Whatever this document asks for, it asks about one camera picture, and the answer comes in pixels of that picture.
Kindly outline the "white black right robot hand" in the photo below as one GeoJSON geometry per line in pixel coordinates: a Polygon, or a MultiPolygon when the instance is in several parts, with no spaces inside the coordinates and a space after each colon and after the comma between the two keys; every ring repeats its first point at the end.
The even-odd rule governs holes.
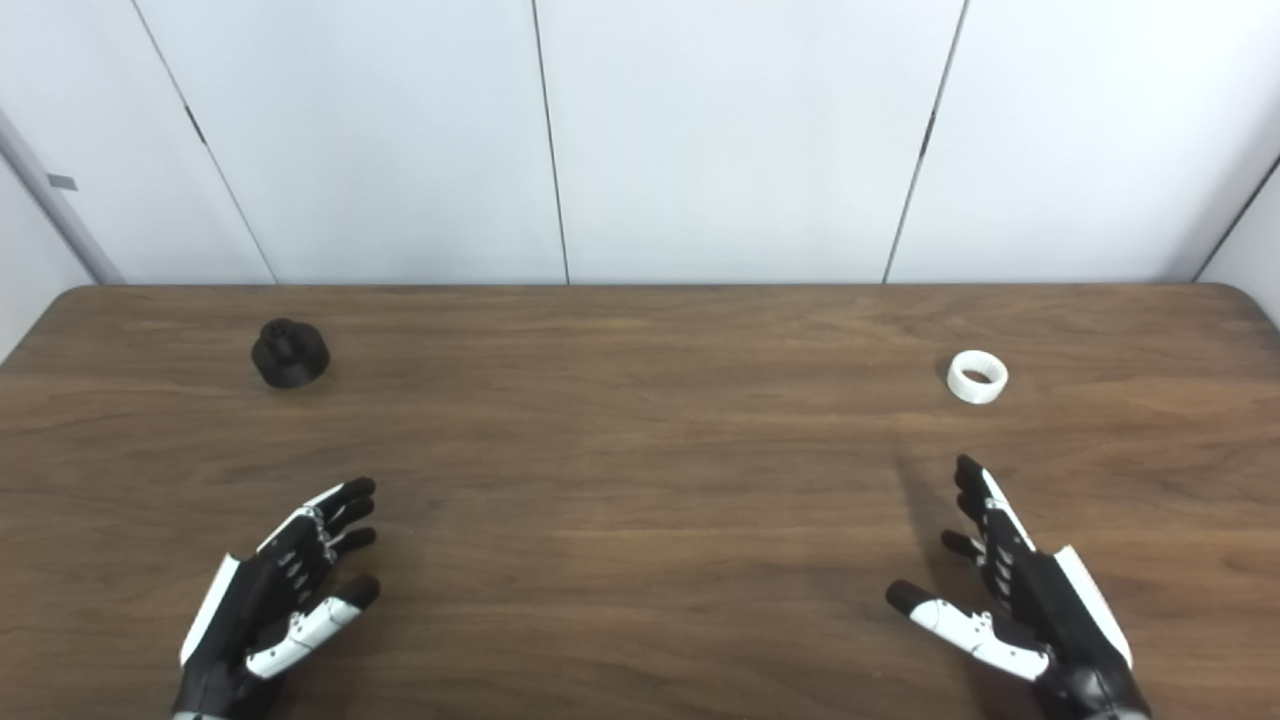
{"type": "Polygon", "coordinates": [[[998,482],[966,454],[954,483],[978,534],[943,530],[940,539],[977,569],[1002,611],[966,609],[906,580],[884,592],[890,606],[1025,682],[1047,719],[1152,719],[1128,638],[1075,548],[1038,550],[998,482]]]}

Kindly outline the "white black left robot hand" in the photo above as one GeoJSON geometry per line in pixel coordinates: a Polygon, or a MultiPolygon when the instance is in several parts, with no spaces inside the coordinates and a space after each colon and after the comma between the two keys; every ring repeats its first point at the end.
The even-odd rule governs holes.
{"type": "Polygon", "coordinates": [[[175,719],[265,719],[289,670],[367,611],[365,574],[326,592],[344,555],[372,544],[376,482],[358,477],[300,505],[247,559],[225,555],[183,641],[175,719]]]}

